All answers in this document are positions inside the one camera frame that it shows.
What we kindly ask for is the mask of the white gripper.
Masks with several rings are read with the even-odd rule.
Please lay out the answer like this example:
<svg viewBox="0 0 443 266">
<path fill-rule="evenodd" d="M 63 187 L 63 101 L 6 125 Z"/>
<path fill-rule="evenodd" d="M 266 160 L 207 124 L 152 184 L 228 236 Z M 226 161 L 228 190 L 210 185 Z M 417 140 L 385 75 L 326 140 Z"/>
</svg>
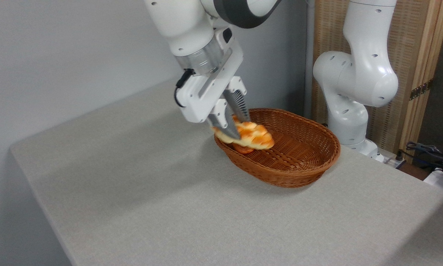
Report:
<svg viewBox="0 0 443 266">
<path fill-rule="evenodd" d="M 247 90 L 241 77 L 236 76 L 243 52 L 232 28 L 215 29 L 214 37 L 203 49 L 177 60 L 184 73 L 176 83 L 175 101 L 184 118 L 192 123 L 208 119 L 215 133 L 240 140 L 227 106 L 240 122 L 250 122 L 250 112 L 244 98 Z"/>
</svg>

